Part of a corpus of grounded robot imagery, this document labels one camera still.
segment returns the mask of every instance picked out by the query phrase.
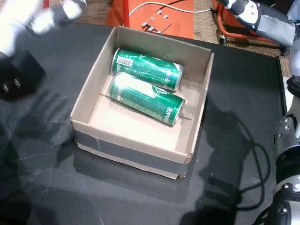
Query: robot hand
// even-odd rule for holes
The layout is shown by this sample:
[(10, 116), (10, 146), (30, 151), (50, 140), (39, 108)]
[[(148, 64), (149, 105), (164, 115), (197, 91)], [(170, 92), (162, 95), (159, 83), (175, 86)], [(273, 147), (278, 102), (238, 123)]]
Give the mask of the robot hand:
[(38, 12), (41, 0), (7, 0), (0, 11), (0, 58), (15, 53), (17, 36), (32, 30), (44, 34), (61, 22), (79, 17), (86, 6), (86, 0), (64, 0), (60, 6)]
[(293, 45), (296, 28), (292, 20), (274, 8), (252, 0), (219, 0), (226, 9), (256, 34), (285, 47)]

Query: gray duct tape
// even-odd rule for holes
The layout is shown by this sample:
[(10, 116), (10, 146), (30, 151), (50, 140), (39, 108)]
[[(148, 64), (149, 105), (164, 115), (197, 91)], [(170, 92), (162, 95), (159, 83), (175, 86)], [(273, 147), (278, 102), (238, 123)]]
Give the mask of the gray duct tape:
[(110, 142), (99, 140), (77, 130), (75, 130), (75, 137), (77, 143), (80, 143), (84, 146), (145, 166), (175, 174), (183, 174), (188, 170), (189, 163), (178, 163), (165, 158), (160, 158), (147, 153), (125, 148)]
[(256, 33), (285, 47), (290, 47), (294, 42), (295, 30), (294, 26), (282, 22), (277, 18), (262, 15)]

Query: orange cart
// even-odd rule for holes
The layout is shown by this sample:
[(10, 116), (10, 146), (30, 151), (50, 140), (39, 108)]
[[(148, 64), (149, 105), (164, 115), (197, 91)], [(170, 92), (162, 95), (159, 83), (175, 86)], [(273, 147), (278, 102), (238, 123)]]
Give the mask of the orange cart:
[[(245, 27), (227, 9), (225, 9), (221, 3), (217, 2), (217, 0), (212, 0), (211, 8), (212, 11), (217, 13), (217, 25), (222, 33), (219, 38), (220, 44), (226, 43), (227, 37), (273, 43), (270, 39), (260, 37), (252, 31), (246, 31)], [(238, 30), (239, 32), (233, 33), (227, 31), (224, 24), (234, 28), (234, 30)]]

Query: black device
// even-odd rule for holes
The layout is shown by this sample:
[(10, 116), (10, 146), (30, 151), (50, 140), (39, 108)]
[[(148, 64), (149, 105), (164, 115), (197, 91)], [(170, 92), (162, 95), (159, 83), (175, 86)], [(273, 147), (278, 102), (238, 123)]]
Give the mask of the black device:
[(0, 54), (0, 98), (14, 100), (31, 94), (44, 76), (45, 71), (27, 50), (18, 49), (12, 57)]

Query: white cable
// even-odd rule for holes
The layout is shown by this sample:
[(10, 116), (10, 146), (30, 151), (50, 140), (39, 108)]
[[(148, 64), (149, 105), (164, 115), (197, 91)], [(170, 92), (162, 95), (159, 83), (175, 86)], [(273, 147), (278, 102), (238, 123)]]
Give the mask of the white cable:
[(181, 11), (181, 12), (184, 12), (184, 13), (204, 13), (204, 12), (208, 12), (210, 11), (210, 9), (206, 9), (206, 10), (202, 10), (202, 11), (188, 11), (188, 10), (184, 10), (184, 9), (181, 9), (181, 8), (176, 8), (174, 6), (171, 6), (171, 5), (168, 5), (168, 4), (164, 4), (164, 3), (161, 3), (161, 2), (155, 2), (155, 1), (147, 1), (137, 7), (135, 7), (130, 13), (129, 13), (129, 16), (131, 16), (138, 8), (144, 6), (144, 5), (148, 5), (148, 4), (153, 4), (153, 5), (161, 5), (161, 6), (166, 6), (166, 7), (169, 7), (169, 8), (172, 8), (172, 9), (175, 9), (175, 10), (178, 10), (178, 11)]

